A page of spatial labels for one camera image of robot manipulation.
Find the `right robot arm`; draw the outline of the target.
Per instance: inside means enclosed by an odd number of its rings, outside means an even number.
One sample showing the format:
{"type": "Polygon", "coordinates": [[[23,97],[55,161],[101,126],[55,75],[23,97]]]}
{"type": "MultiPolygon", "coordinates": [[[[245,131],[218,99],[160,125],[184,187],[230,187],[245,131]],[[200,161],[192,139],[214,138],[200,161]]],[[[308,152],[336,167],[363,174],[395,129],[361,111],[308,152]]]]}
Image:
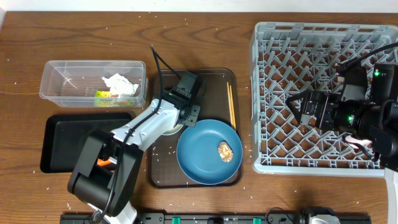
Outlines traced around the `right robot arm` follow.
{"type": "Polygon", "coordinates": [[[356,146],[384,168],[388,195],[388,223],[397,223],[397,64],[374,65],[372,79],[354,60],[335,65],[343,82],[341,93],[305,90],[286,99],[296,121],[340,131],[343,142],[356,146]]]}

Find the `white tissue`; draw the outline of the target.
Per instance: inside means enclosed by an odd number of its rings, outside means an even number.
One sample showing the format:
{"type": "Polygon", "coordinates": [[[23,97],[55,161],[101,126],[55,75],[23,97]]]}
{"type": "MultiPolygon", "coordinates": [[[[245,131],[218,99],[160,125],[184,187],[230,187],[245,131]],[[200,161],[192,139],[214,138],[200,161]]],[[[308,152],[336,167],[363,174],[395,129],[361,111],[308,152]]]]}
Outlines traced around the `white tissue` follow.
{"type": "Polygon", "coordinates": [[[102,81],[109,88],[111,93],[118,95],[134,96],[140,84],[132,84],[126,77],[115,74],[110,78],[102,77],[102,81]]]}

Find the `yellow snack wrapper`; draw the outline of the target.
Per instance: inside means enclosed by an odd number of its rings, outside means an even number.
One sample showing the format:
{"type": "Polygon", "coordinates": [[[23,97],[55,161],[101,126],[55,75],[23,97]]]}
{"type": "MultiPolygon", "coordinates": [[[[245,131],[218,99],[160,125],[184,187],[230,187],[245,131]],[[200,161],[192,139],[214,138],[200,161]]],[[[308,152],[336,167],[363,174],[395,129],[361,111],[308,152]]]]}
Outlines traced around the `yellow snack wrapper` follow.
{"type": "Polygon", "coordinates": [[[94,106],[95,107],[127,107],[133,106],[129,95],[112,93],[110,91],[95,92],[94,106]]]}

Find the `pink plastic cup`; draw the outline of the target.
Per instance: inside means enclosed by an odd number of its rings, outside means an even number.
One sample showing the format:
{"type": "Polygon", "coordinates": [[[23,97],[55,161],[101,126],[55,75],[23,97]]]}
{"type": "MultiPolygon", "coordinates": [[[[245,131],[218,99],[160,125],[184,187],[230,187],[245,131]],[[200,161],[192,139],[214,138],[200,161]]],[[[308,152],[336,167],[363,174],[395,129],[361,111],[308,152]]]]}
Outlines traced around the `pink plastic cup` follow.
{"type": "Polygon", "coordinates": [[[346,137],[343,137],[343,139],[353,148],[358,149],[357,144],[362,145],[363,147],[368,146],[371,144],[370,140],[359,140],[356,138],[353,138],[351,135],[347,135],[346,137]]]}

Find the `orange carrot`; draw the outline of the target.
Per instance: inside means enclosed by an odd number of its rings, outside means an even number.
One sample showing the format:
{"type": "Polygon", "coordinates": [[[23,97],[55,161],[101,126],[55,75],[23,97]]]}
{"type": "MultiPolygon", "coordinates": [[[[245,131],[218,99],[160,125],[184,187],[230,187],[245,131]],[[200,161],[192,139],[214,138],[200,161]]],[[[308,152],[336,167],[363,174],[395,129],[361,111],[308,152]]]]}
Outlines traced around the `orange carrot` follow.
{"type": "Polygon", "coordinates": [[[97,159],[97,165],[103,167],[103,166],[107,166],[110,165],[112,162],[108,159],[107,161],[101,160],[101,159],[97,159]]]}

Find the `light blue rice bowl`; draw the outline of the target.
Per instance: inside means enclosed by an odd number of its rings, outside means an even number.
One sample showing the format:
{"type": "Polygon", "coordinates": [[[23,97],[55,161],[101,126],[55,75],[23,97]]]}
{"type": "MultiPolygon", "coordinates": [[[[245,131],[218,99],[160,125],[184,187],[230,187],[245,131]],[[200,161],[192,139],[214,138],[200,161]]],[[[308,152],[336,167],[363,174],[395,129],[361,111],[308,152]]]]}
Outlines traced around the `light blue rice bowl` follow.
{"type": "Polygon", "coordinates": [[[163,133],[164,136],[171,136],[179,132],[183,128],[183,124],[176,124],[172,129],[163,133]]]}

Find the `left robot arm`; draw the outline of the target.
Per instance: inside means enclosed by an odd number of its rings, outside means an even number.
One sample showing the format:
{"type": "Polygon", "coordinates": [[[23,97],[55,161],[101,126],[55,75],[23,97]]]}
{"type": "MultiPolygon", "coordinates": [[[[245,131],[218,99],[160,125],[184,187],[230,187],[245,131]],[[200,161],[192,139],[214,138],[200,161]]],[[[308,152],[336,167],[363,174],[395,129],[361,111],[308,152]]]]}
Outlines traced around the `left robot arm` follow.
{"type": "Polygon", "coordinates": [[[202,78],[185,72],[128,124],[87,137],[68,182],[68,191],[95,209],[84,223],[134,223],[130,198],[143,154],[176,126],[196,125],[200,107],[195,101],[202,86],[202,78]]]}

